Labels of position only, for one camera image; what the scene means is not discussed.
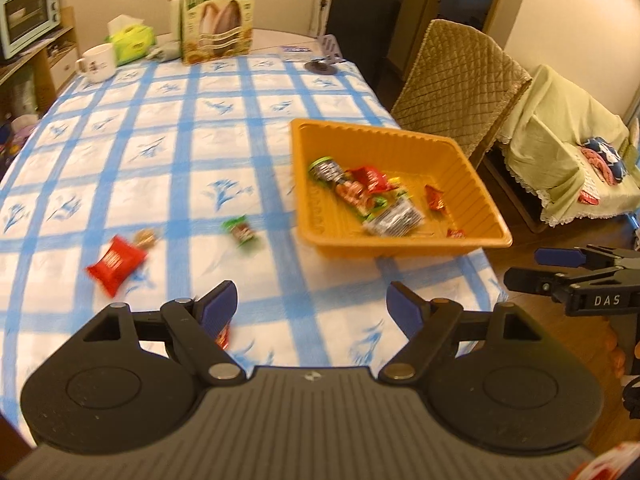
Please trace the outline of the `red gold patterned candy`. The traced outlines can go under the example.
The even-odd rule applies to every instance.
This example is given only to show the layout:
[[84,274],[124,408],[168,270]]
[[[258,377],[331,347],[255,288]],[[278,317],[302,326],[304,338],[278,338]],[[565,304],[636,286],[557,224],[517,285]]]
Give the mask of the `red gold patterned candy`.
[[230,324],[227,323],[215,338],[216,345],[227,350],[230,344]]

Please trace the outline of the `red candy packet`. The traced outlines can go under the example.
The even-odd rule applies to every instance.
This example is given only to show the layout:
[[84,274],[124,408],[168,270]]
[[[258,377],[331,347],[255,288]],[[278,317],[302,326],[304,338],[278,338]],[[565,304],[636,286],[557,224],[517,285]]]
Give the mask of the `red candy packet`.
[[465,238],[466,234],[463,230],[460,229],[449,229],[447,231],[447,236],[449,238]]

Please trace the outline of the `large red snack packet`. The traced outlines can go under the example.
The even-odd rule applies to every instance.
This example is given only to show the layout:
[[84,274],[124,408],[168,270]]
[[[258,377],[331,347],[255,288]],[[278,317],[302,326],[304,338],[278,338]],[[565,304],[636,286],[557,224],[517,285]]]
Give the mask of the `large red snack packet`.
[[146,252],[120,236],[114,236],[106,253],[86,272],[97,281],[107,296],[114,298],[119,287],[145,262]]

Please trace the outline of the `small red candy in tray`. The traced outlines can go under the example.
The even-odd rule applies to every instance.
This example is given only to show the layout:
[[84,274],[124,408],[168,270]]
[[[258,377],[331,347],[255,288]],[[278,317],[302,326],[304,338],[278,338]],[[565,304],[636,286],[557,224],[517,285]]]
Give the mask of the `small red candy in tray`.
[[441,190],[426,184],[424,185],[424,194],[429,210],[441,212],[442,214],[446,211],[444,193]]

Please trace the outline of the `yellow green small candy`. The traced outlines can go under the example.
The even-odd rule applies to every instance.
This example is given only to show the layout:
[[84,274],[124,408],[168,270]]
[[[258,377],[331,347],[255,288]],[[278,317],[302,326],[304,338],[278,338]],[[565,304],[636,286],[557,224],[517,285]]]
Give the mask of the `yellow green small candy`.
[[401,197],[410,197],[408,188],[401,181],[401,178],[391,177],[387,179],[386,197],[389,200],[399,200]]

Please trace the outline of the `blue white checked tablecloth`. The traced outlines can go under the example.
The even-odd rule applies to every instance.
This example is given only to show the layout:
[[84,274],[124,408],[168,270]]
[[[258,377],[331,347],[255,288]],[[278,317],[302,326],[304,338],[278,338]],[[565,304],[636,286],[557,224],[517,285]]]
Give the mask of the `blue white checked tablecloth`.
[[[108,303],[86,272],[114,236],[158,234],[117,297],[154,310],[235,282],[231,355],[256,365],[367,365],[404,343],[385,307],[402,281],[488,310],[504,292],[484,252],[327,259],[297,235],[294,118],[391,127],[358,68],[322,77],[275,55],[202,65],[137,63],[75,80],[1,183],[1,411],[17,429],[26,378]],[[222,228],[247,216],[239,247]]]

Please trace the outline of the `orange plastic tray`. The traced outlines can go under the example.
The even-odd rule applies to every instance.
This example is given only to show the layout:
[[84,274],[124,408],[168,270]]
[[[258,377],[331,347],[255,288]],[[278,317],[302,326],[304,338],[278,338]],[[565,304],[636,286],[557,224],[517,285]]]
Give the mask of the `orange plastic tray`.
[[512,235],[459,145],[344,122],[291,122],[297,232],[336,258],[457,256]]

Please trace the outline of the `red snack packet in tray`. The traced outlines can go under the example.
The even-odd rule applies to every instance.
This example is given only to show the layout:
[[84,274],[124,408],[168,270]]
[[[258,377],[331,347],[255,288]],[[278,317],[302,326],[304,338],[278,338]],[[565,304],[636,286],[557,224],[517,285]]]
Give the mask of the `red snack packet in tray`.
[[384,172],[373,166],[362,166],[349,169],[346,174],[354,181],[360,183],[369,194],[382,194],[387,191],[388,177]]

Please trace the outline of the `green long peanut packet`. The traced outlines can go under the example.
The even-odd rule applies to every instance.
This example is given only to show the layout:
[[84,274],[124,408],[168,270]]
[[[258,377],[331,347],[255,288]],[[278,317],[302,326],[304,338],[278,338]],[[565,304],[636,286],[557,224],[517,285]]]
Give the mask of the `green long peanut packet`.
[[389,199],[385,193],[369,194],[360,183],[352,180],[346,171],[330,156],[315,160],[308,169],[314,180],[327,186],[363,219],[388,206]]

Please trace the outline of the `quilted beige chair right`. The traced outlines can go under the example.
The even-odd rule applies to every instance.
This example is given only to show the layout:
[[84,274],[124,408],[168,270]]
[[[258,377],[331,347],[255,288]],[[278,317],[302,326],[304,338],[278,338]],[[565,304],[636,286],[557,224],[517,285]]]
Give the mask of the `quilted beige chair right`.
[[390,114],[405,130],[455,140],[476,167],[531,83],[484,32],[436,18]]

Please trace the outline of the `grey small pouch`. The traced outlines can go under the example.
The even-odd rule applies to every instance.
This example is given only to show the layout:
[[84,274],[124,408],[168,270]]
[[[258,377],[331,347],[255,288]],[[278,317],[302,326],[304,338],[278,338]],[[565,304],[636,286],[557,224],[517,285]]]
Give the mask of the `grey small pouch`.
[[168,41],[164,44],[152,47],[145,58],[149,61],[159,63],[168,62],[181,58],[181,47],[179,41]]

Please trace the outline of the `white blue card box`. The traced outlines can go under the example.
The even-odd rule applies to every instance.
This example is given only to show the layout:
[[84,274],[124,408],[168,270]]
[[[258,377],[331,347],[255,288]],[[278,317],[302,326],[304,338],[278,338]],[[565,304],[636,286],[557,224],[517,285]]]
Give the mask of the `white blue card box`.
[[314,58],[314,49],[307,46],[287,46],[279,47],[279,55],[286,62],[307,62]]

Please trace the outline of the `green tissue pack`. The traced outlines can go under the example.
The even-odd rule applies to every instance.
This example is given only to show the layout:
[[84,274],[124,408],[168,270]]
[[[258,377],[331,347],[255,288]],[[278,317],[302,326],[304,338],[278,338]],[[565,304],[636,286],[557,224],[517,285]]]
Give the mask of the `green tissue pack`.
[[118,66],[140,60],[155,44],[155,32],[142,18],[120,14],[107,23],[106,40],[113,46]]

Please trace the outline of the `wooden shelf unit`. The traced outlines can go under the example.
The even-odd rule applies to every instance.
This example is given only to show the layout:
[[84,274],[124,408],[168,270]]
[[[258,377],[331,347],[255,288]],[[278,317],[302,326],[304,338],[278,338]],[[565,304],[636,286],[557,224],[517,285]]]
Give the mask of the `wooden shelf unit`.
[[35,113],[46,114],[75,78],[78,58],[75,10],[66,6],[60,26],[23,50],[13,62],[1,66],[1,119],[21,115],[13,95],[25,82],[32,84]]

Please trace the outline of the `mint toaster oven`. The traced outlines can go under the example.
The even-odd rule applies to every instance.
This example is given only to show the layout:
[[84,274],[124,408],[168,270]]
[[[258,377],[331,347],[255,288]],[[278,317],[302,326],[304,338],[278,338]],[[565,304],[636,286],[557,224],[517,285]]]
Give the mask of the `mint toaster oven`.
[[61,24],[60,0],[1,0],[1,59],[21,50]]

